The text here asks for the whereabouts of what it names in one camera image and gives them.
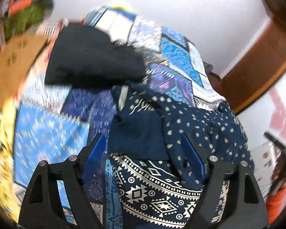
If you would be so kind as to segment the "orange sleeve forearm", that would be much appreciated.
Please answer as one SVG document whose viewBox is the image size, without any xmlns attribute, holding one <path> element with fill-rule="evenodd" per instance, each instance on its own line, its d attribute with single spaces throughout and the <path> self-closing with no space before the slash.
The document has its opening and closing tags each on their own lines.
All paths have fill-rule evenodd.
<svg viewBox="0 0 286 229">
<path fill-rule="evenodd" d="M 272 224 L 280 214 L 280 208 L 286 195 L 286 187 L 280 188 L 275 195 L 269 194 L 266 201 L 266 209 L 269 224 Z"/>
</svg>

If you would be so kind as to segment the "right hand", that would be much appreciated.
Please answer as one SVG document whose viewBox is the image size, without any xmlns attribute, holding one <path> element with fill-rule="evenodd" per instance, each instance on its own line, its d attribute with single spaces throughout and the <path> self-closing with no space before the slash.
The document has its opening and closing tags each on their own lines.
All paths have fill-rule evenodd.
<svg viewBox="0 0 286 229">
<path fill-rule="evenodd" d="M 273 182 L 278 178 L 279 173 L 281 172 L 281 170 L 283 168 L 283 165 L 284 165 L 284 160 L 279 159 L 275 165 L 274 171 L 273 171 L 272 176 L 271 176 L 271 180 Z"/>
</svg>

